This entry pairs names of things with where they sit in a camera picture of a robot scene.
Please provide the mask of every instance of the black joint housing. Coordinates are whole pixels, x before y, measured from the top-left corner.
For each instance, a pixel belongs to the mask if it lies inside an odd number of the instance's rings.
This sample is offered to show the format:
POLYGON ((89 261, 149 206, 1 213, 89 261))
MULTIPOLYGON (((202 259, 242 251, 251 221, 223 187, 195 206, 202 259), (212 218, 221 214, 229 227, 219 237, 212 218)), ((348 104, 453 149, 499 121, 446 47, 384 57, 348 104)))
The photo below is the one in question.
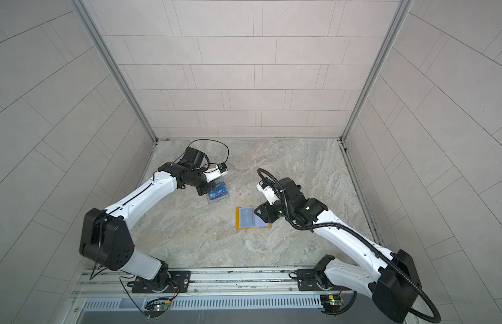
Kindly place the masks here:
MULTIPOLYGON (((392 264, 408 275, 418 287, 422 287, 415 263, 409 254, 399 250, 393 257, 392 264)), ((397 323, 402 323, 417 296, 418 293, 408 281, 387 266, 373 288, 372 300, 384 315, 397 323)))
POLYGON ((83 219, 80 255, 92 261, 97 258, 98 264, 116 271, 130 260, 134 247, 124 220, 96 208, 87 212, 83 219))

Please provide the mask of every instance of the light gray panel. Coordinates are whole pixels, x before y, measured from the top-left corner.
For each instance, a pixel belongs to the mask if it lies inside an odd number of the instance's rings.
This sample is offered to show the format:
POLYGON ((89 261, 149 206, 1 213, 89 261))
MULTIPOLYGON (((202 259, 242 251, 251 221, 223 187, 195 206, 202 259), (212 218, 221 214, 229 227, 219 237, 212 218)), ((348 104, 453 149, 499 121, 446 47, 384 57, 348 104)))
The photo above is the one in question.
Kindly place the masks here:
POLYGON ((0 182, 51 128, 23 99, 0 113, 0 182))
POLYGON ((502 146, 440 89, 431 90, 415 116, 476 192, 502 180, 502 146))
POLYGON ((0 43, 0 106, 7 107, 66 63, 40 27, 0 43))
POLYGON ((92 47, 92 42, 74 12, 51 21, 66 47, 74 57, 79 57, 92 47))
POLYGON ((462 323, 502 324, 500 310, 464 252, 444 256, 433 261, 433 265, 462 323))
POLYGON ((0 184, 0 261, 64 176, 31 151, 0 184))
POLYGON ((453 234, 407 160, 389 176, 424 248, 453 234))
POLYGON ((502 226, 465 178, 433 198, 493 298, 502 298, 502 226))
POLYGON ((96 133, 96 137, 114 153, 136 121, 129 104, 124 101, 96 133))
POLYGON ((12 37, 70 11, 69 3, 60 0, 0 1, 0 29, 12 37))
POLYGON ((426 76, 490 134, 502 126, 502 66, 450 38, 426 76))
POLYGON ((89 57, 82 54, 23 98, 55 126, 101 81, 89 57))
POLYGON ((108 159, 94 145, 88 144, 42 209, 72 223, 107 163, 108 159))
POLYGON ((102 176, 99 178, 98 186, 114 197, 135 154, 136 152, 132 150, 126 140, 121 142, 118 150, 114 153, 102 176))
POLYGON ((9 250, 0 263, 0 323, 14 320, 63 237, 30 222, 9 250))
POLYGON ((78 253, 77 247, 80 246, 83 217, 86 212, 90 211, 92 208, 102 210, 107 206, 104 201, 91 193, 83 206, 80 207, 81 209, 78 216, 44 270, 44 276, 66 281, 70 281, 73 278, 73 273, 82 259, 82 256, 78 253))
POLYGON ((502 224, 502 181, 481 192, 480 197, 502 224))
POLYGON ((51 318, 62 294, 32 290, 19 310, 13 324, 45 324, 51 318))
POLYGON ((389 130, 424 187, 453 166, 438 144, 406 107, 402 108, 389 130))
POLYGON ((44 142, 74 163, 105 120, 107 115, 89 94, 44 137, 44 142))

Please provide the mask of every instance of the wires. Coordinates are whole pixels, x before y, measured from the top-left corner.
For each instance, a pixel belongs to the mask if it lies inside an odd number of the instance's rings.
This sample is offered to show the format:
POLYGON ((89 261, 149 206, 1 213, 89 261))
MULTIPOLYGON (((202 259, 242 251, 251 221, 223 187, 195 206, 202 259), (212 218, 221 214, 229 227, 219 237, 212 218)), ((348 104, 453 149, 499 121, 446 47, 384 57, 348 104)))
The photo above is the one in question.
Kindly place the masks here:
POLYGON ((98 264, 98 256, 99 256, 99 250, 102 246, 102 230, 103 230, 103 215, 101 215, 102 219, 99 221, 99 236, 98 236, 98 251, 96 252, 96 260, 94 260, 94 267, 92 268, 92 272, 91 272, 91 276, 89 277, 89 280, 91 281, 95 276, 98 275, 98 273, 96 275, 94 275, 94 269, 96 269, 96 265, 98 264))
MULTIPOLYGON (((422 297, 423 301, 426 302, 426 304, 429 306, 429 309, 433 313, 433 316, 431 317, 429 315, 423 314, 423 313, 421 313, 421 312, 419 312, 419 311, 417 311, 416 309, 413 309, 413 308, 410 309, 410 313, 411 314, 413 314, 413 315, 415 315, 415 316, 417 316, 417 317, 419 317, 421 319, 424 319, 424 320, 426 320, 428 322, 431 322, 431 323, 439 323, 441 321, 440 313, 438 312, 438 309, 436 309, 436 306, 433 304, 433 302, 428 297, 428 295, 426 295, 426 293, 423 292, 423 290, 420 287, 418 287, 418 285, 413 280, 411 280, 410 276, 408 276, 402 269, 400 269, 391 260, 389 260, 382 252, 380 252, 379 250, 377 250, 377 248, 375 248, 363 236, 361 236, 359 233, 357 233, 356 231, 352 230, 351 228, 349 228, 349 227, 347 227, 347 226, 345 226, 343 224, 340 224, 340 223, 325 222, 325 223, 312 224, 312 225, 306 225, 306 226, 299 226, 299 225, 295 224, 294 221, 293 221, 293 219, 290 217, 290 214, 289 214, 289 206, 287 204, 287 195, 285 193, 285 188, 267 170, 259 168, 257 170, 257 173, 258 173, 258 175, 262 179, 264 179, 262 173, 266 174, 271 179, 271 181, 275 185, 278 186, 279 192, 281 193, 281 199, 282 199, 282 202, 283 202, 283 207, 284 207, 284 212, 285 212, 285 219, 289 222, 289 224, 294 229, 297 229, 297 230, 300 230, 300 231, 306 231, 306 230, 313 230, 313 229, 318 229, 318 228, 322 228, 322 227, 337 227, 338 229, 344 230, 347 233, 351 234, 353 237, 357 238, 361 243, 363 243, 368 249, 370 249, 371 252, 373 252, 377 258, 380 258, 381 260, 383 260, 387 264, 388 268, 393 269, 400 276, 402 276, 404 278, 404 280, 406 280, 410 284, 410 286, 417 292, 417 294, 420 297, 422 297)), ((357 296, 357 291, 353 294, 351 302, 355 301, 355 297, 356 296, 357 296)))
POLYGON ((143 314, 143 316, 147 317, 147 315, 141 310, 141 308, 139 308, 139 306, 136 304, 136 302, 132 299, 131 295, 129 294, 129 291, 125 288, 125 285, 121 281, 121 278, 132 279, 132 278, 135 278, 135 277, 136 277, 136 275, 132 275, 131 277, 120 276, 119 277, 120 284, 121 284, 121 286, 123 286, 123 290, 126 292, 127 296, 129 296, 130 300, 134 303, 134 305, 136 305, 137 309, 141 312, 141 314, 143 314))
POLYGON ((228 155, 226 156, 224 163, 226 163, 228 161, 228 158, 229 158, 229 147, 226 144, 222 143, 221 141, 218 141, 218 140, 215 140, 215 139, 196 139, 196 140, 191 141, 191 143, 188 144, 188 146, 186 148, 190 147, 190 145, 192 145, 193 143, 195 143, 198 140, 210 140, 210 141, 215 141, 217 143, 221 143, 223 146, 225 146, 226 150, 228 150, 228 155))

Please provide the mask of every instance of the ventilation grille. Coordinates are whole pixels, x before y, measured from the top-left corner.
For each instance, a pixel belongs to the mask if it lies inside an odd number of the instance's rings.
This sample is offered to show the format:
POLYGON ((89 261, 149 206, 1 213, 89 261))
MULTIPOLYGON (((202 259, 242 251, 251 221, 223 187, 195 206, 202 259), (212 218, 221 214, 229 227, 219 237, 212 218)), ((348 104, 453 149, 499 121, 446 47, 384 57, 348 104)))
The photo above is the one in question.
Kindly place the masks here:
POLYGON ((250 295, 177 298, 170 309, 320 308, 319 296, 250 295))
MULTIPOLYGON (((155 298, 134 298, 134 301, 142 307, 155 298)), ((179 296, 169 310, 257 308, 322 308, 322 305, 319 295, 179 296)), ((136 307, 129 298, 87 298, 83 306, 86 312, 133 309, 136 307)))
POLYGON ((122 298, 87 298, 84 309, 112 309, 118 308, 122 298))

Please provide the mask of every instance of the gray wall tile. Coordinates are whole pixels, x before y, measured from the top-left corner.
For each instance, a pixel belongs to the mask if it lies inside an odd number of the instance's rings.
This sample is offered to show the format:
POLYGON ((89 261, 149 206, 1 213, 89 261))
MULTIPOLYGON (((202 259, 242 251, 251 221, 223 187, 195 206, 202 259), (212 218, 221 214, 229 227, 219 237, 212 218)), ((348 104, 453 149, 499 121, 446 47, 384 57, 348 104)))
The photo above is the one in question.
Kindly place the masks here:
POLYGON ((189 89, 182 65, 138 64, 124 68, 135 90, 189 89))
POLYGON ((71 228, 69 228, 69 231, 58 246, 58 249, 56 249, 49 263, 46 261, 47 267, 44 269, 44 276, 66 281, 72 279, 73 273, 82 259, 82 256, 77 253, 77 247, 80 245, 83 217, 92 208, 102 210, 105 207, 105 203, 93 193, 89 195, 85 203, 80 205, 80 211, 73 221, 71 228))
POLYGON ((169 90, 175 110, 224 110, 220 90, 169 90))
POLYGON ((0 2, 0 29, 12 37, 71 10, 69 3, 59 0, 0 2))
POLYGON ((105 168, 98 180, 98 186, 114 197, 116 190, 123 180, 126 171, 129 169, 136 152, 132 150, 126 140, 121 142, 118 150, 114 153, 109 164, 105 168))
POLYGON ((52 20, 51 25, 74 57, 79 57, 93 46, 74 12, 52 20))
POLYGON ((55 126, 101 81, 89 57, 82 54, 23 98, 55 126))
POLYGON ((502 298, 502 226, 460 178, 433 198, 493 298, 502 298))
POLYGON ((396 2, 348 2, 338 36, 384 37, 393 19, 396 2))
POLYGON ((0 182, 51 128, 23 99, 0 113, 0 182))
POLYGON ((263 65, 264 89, 314 89, 317 65, 263 65))
POLYGON ((63 176, 56 165, 31 151, 0 184, 0 261, 63 176))
POLYGON ((94 145, 88 144, 42 209, 72 223, 107 163, 107 158, 94 145))
POLYGON ((462 175, 481 192, 502 180, 502 147, 440 89, 415 112, 462 175))
POLYGON ((327 36, 334 3, 326 1, 263 3, 264 36, 327 36))
POLYGON ((442 242, 436 243, 426 249, 427 255, 431 260, 435 260, 458 251, 461 251, 461 246, 458 241, 456 241, 455 237, 443 240, 442 242))
POLYGON ((0 106, 7 107, 65 64, 40 27, 0 43, 0 106))
POLYGON ((274 64, 273 37, 198 37, 204 64, 274 64))
POLYGON ((389 178, 424 247, 453 236, 407 160, 402 161, 389 178))
POLYGON ((393 48, 420 68, 442 32, 411 14, 406 17, 393 48))
POLYGON ((502 67, 450 38, 426 76, 493 134, 502 126, 502 67))
POLYGON ((283 110, 285 90, 229 90, 231 110, 283 110))
POLYGON ((47 323, 61 297, 59 293, 32 290, 13 323, 47 323))
POLYGON ((349 41, 348 37, 278 37, 276 64, 341 64, 349 41))
POLYGON ((502 224, 502 181, 481 192, 480 197, 502 224))
POLYGON ((58 217, 54 217, 50 213, 43 210, 39 210, 36 213, 36 215, 33 217, 33 221, 49 227, 50 229, 64 235, 67 233, 67 230, 69 230, 69 227, 71 226, 71 224, 69 224, 68 222, 63 221, 58 217))
POLYGON ((340 110, 344 94, 344 90, 294 90, 290 109, 340 110))
POLYGON ((502 29, 502 1, 433 2, 422 18, 478 52, 483 52, 502 29))
POLYGON ((380 75, 411 112, 415 112, 433 87, 425 75, 394 49, 390 50, 380 75))
POLYGON ((400 152, 400 148, 376 111, 372 112, 364 126, 364 132, 368 135, 382 165, 384 168, 387 167, 400 152))
POLYGON ((502 323, 500 310, 463 251, 437 259, 433 265, 462 323, 502 323))
POLYGON ((183 36, 253 36, 251 1, 174 2, 183 36))
POLYGON ((254 89, 253 65, 192 65, 197 89, 254 89))
POLYGON ((91 4, 105 35, 171 35, 160 1, 94 0, 91 4))
POLYGON ((44 142, 74 163, 105 120, 107 115, 89 94, 44 137, 44 142))
POLYGON ((124 36, 135 64, 201 64, 196 37, 124 36))
POLYGON ((389 130, 424 187, 427 187, 453 166, 433 138, 406 107, 400 111, 389 130))
POLYGON ((33 289, 54 293, 64 293, 68 284, 69 281, 66 280, 40 276, 33 289))
POLYGON ((370 176, 384 212, 386 216, 389 217, 402 206, 402 203, 393 185, 391 185, 388 175, 377 157, 377 153, 373 152, 364 163, 364 166, 366 167, 366 171, 368 171, 368 175, 370 176))
POLYGON ((121 141, 136 121, 136 115, 124 101, 96 133, 96 137, 109 149, 116 152, 121 141))
POLYGON ((30 222, 8 251, 0 263, 0 323, 14 320, 19 305, 28 297, 63 237, 30 222), (26 264, 29 264, 29 271, 26 271, 26 264))

